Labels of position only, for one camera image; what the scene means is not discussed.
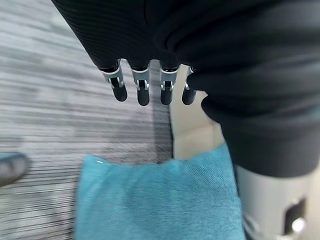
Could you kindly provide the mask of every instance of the blue towel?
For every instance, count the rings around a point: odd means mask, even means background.
[[[228,148],[139,166],[86,156],[75,235],[76,240],[244,240]]]

